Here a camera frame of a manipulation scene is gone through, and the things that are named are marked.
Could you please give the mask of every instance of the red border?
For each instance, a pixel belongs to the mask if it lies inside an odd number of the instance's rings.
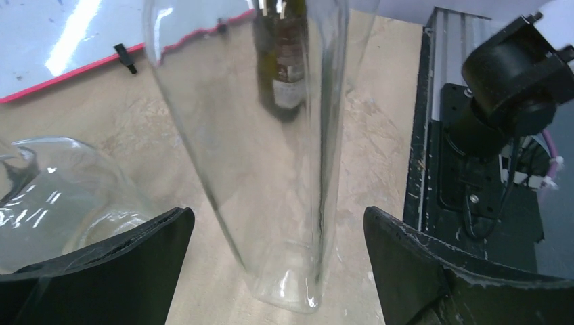
[[[253,9],[250,9],[250,10],[244,12],[243,14],[240,14],[240,15],[237,16],[237,17],[230,18],[228,21],[229,21],[229,22],[235,22],[235,21],[237,21],[237,20],[241,20],[241,19],[247,17],[247,16],[248,16],[249,14],[251,14],[253,11],[254,11]],[[175,49],[175,48],[181,46],[183,43],[185,43],[185,41],[187,41],[189,38],[191,38],[191,37],[193,37],[193,36],[195,36],[195,35],[197,35],[197,34],[201,34],[201,33],[205,33],[205,34],[213,33],[213,32],[215,32],[215,31],[217,31],[217,28],[218,28],[218,27],[219,27],[219,24],[216,25],[215,27],[211,28],[211,29],[198,29],[198,30],[194,30],[194,31],[191,32],[190,34],[188,34],[188,35],[184,36],[183,38],[181,38],[181,39],[179,40],[179,42],[177,42],[176,44],[167,45],[166,47],[164,47],[164,49],[163,49],[163,51],[162,51],[162,54],[165,54],[167,51],[172,50],[172,49]],[[144,44],[142,43],[142,44],[138,44],[138,45],[135,45],[135,46],[132,46],[132,47],[128,48],[127,51],[128,51],[128,53],[131,53],[131,52],[139,51],[140,49],[143,49],[143,48],[144,48]],[[32,86],[32,87],[30,87],[30,88],[26,88],[26,89],[21,90],[21,91],[19,91],[19,92],[17,92],[17,93],[13,93],[13,94],[11,94],[11,95],[8,95],[8,96],[6,96],[6,97],[4,97],[4,98],[0,98],[0,104],[4,104],[4,103],[8,103],[8,102],[10,102],[10,101],[12,101],[12,100],[16,100],[16,99],[21,98],[21,97],[23,97],[23,96],[25,96],[25,95],[28,95],[28,94],[30,94],[30,93],[33,93],[33,92],[38,91],[38,90],[41,90],[41,89],[44,89],[44,88],[49,87],[49,86],[51,86],[51,85],[53,85],[53,84],[55,84],[55,83],[59,83],[60,81],[63,81],[63,80],[65,80],[65,79],[68,79],[68,78],[71,78],[71,77],[75,77],[76,75],[78,75],[78,74],[80,74],[80,73],[86,72],[86,71],[91,70],[91,69],[93,69],[93,68],[97,68],[98,66],[101,66],[102,64],[106,64],[106,63],[108,63],[108,62],[110,62],[110,61],[117,60],[117,59],[119,59],[119,55],[118,55],[117,53],[116,53],[116,54],[112,54],[111,56],[108,56],[108,57],[106,57],[106,58],[103,58],[103,59],[100,59],[100,60],[98,60],[98,61],[92,62],[92,63],[90,63],[90,64],[88,64],[88,65],[86,65],[86,66],[82,66],[82,67],[80,67],[80,68],[77,68],[76,70],[72,70],[72,71],[70,71],[70,72],[64,73],[64,74],[62,74],[62,75],[60,75],[60,76],[58,76],[58,77],[55,77],[55,78],[50,79],[50,80],[48,80],[48,81],[44,81],[43,83],[39,83],[38,85]]]

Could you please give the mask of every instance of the table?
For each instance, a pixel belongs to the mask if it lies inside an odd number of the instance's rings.
[[[345,102],[337,239],[323,305],[310,316],[253,299],[140,53],[139,74],[109,64],[0,109],[9,141],[63,135],[93,144],[165,210],[192,207],[190,240],[167,324],[384,324],[363,211],[402,216],[422,27],[377,17]]]

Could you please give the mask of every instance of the screw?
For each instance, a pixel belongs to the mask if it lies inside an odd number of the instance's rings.
[[[473,204],[476,204],[476,203],[478,203],[478,202],[480,201],[480,200],[479,200],[479,197],[476,196],[475,194],[470,195],[470,196],[469,196],[469,199],[470,199],[470,201],[471,201]]]

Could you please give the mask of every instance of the purple cable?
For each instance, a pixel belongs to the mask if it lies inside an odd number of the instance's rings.
[[[558,171],[558,162],[556,161],[556,158],[558,157],[558,150],[556,149],[556,144],[554,144],[554,140],[552,140],[550,132],[548,132],[547,129],[542,131],[542,137],[548,146],[550,159],[554,159],[554,161],[550,163],[550,168],[548,169],[546,176],[548,176],[550,179],[554,179],[556,177],[556,172]]]

